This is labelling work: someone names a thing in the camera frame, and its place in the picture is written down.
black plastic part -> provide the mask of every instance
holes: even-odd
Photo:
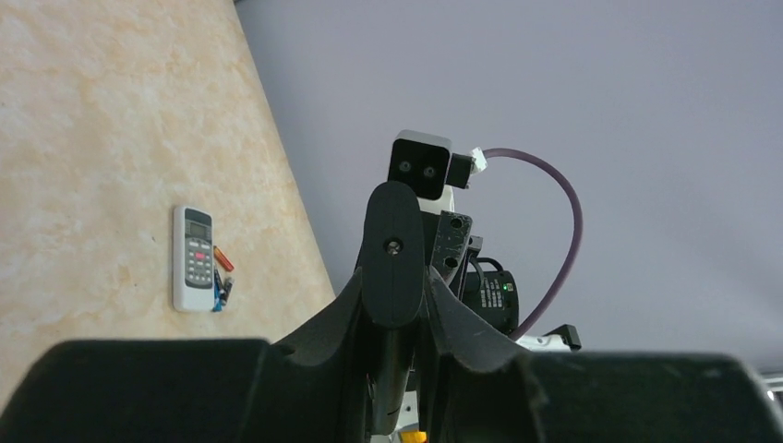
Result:
[[[390,193],[398,202],[413,198]],[[402,208],[409,211],[406,202]],[[376,211],[368,205],[367,216]],[[410,233],[395,234],[404,240]],[[376,406],[405,389],[405,383],[368,389],[378,386],[368,378],[390,353],[407,349],[410,334],[420,425],[430,443],[783,442],[778,406],[734,359],[529,353],[460,303],[432,267],[409,276],[423,282],[417,319],[381,328],[365,309],[366,299],[379,293],[365,288],[367,275],[385,274],[364,269],[376,266],[373,258],[360,261],[339,297],[273,345],[58,345],[10,398],[0,415],[0,441],[365,443],[375,431]],[[384,334],[389,330],[405,332],[402,346],[381,340],[393,336]]]
[[[462,302],[504,335],[519,326],[519,294],[507,270],[485,270],[486,286],[480,288],[478,273],[468,272]]]
[[[489,263],[490,265],[492,265],[492,267],[494,267],[494,268],[495,268],[495,270],[503,270],[503,265],[501,265],[501,264],[500,264],[500,262],[499,262],[498,260],[496,260],[495,258],[491,258],[491,257],[478,257],[478,258],[476,259],[476,261],[477,261],[478,263]]]
[[[397,138],[391,145],[390,181],[405,183],[418,197],[437,200],[446,185],[450,152],[442,146]]]
[[[466,189],[472,170],[473,157],[463,154],[452,154],[452,161],[449,163],[449,174],[446,175],[446,185]]]
[[[484,239],[477,235],[471,235],[468,238],[467,250],[465,251],[463,261],[460,263],[460,268],[457,270],[456,277],[454,277],[454,280],[449,284],[449,289],[452,290],[452,293],[454,293],[454,296],[456,296],[458,300],[462,300],[464,297],[467,273],[468,270],[473,267],[470,260],[478,257],[478,254],[481,253],[483,244]]]
[[[429,266],[430,261],[432,260],[432,247],[435,245],[435,237],[438,234],[440,214],[432,214],[423,211],[419,213],[424,229],[424,264],[425,266]]]
[[[378,186],[367,204],[362,240],[362,304],[367,314],[367,375],[372,431],[390,434],[403,403],[424,292],[424,234],[416,195],[397,182]]]
[[[582,341],[579,339],[579,332],[576,331],[574,325],[562,325],[544,334],[547,335],[560,335],[565,344],[571,348],[572,351],[579,351],[582,349]]]
[[[451,283],[458,275],[470,241],[472,225],[473,220],[466,215],[446,210],[440,212],[429,266],[447,283]]]
[[[410,187],[387,182],[375,189],[367,204],[361,250],[367,314],[386,329],[410,324],[424,290],[423,227]]]

depth camera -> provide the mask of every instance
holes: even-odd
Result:
[[[400,132],[391,145],[389,180],[410,186],[416,196],[437,200],[449,171],[452,142],[422,132]]]

beige textured wall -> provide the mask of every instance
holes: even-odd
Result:
[[[171,308],[183,203],[223,313]],[[276,340],[332,298],[231,0],[0,0],[0,404],[68,338]]]

remote control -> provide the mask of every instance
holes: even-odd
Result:
[[[188,206],[174,209],[174,308],[208,312],[215,306],[212,217]]]

purple cable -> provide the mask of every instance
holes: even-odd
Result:
[[[576,196],[576,191],[573,189],[573,186],[571,186],[571,183],[568,182],[568,179],[566,179],[565,176],[560,173],[560,171],[555,169],[554,166],[544,162],[535,155],[528,154],[527,152],[522,152],[520,150],[493,148],[491,150],[485,150],[484,157],[487,159],[494,157],[516,159],[523,162],[528,162],[538,167],[554,178],[555,181],[558,182],[558,185],[562,187],[566,196],[568,196],[568,200],[571,202],[571,210],[573,212],[573,236],[571,239],[571,247],[568,249],[568,254],[565,256],[565,260],[563,260],[563,264],[560,267],[558,275],[555,277],[555,280],[552,282],[551,286],[549,286],[547,293],[545,293],[541,301],[538,302],[536,308],[533,309],[530,315],[527,316],[521,325],[519,325],[519,328],[515,329],[511,334],[509,334],[509,337],[511,337],[512,340],[517,341],[528,330],[530,330],[531,327],[533,327],[539,318],[541,318],[541,315],[544,314],[544,311],[547,310],[549,305],[552,303],[552,300],[555,299],[555,296],[558,294],[558,291],[565,282],[565,279],[568,278],[568,273],[571,272],[573,262],[576,260],[576,254],[579,252],[579,245],[582,243],[582,230],[584,223],[582,220],[582,205],[579,203],[579,198]]]

